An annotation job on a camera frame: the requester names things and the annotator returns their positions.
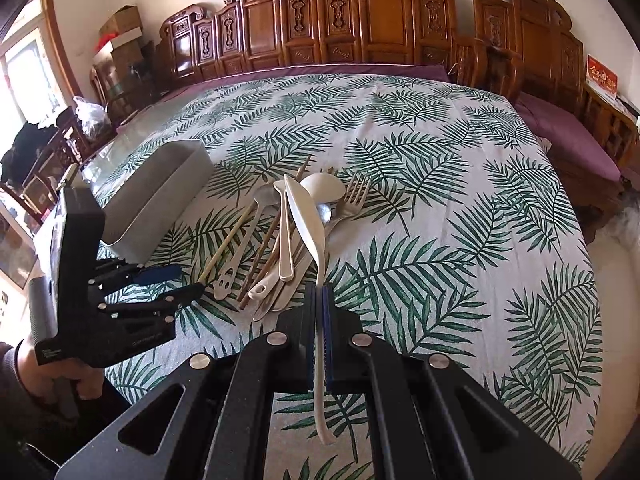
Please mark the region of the person's left forearm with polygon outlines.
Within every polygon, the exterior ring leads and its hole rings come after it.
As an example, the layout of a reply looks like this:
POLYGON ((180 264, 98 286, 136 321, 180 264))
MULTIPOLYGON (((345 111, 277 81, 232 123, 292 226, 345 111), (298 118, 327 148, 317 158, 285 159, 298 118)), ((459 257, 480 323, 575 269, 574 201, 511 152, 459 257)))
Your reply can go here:
POLYGON ((25 460, 25 442, 38 438, 47 413, 18 379, 15 350, 1 344, 1 458, 8 464, 25 460))

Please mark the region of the person's left hand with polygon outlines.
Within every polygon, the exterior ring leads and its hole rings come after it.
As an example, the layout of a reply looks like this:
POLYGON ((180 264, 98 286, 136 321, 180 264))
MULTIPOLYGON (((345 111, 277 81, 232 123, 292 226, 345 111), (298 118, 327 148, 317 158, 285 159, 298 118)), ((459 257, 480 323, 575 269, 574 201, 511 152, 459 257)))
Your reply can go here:
POLYGON ((73 382, 80 400, 102 396, 104 370, 71 358, 40 365, 34 347, 23 341, 16 354, 16 370, 23 387, 31 396, 46 403, 56 401, 55 383, 60 379, 73 382))

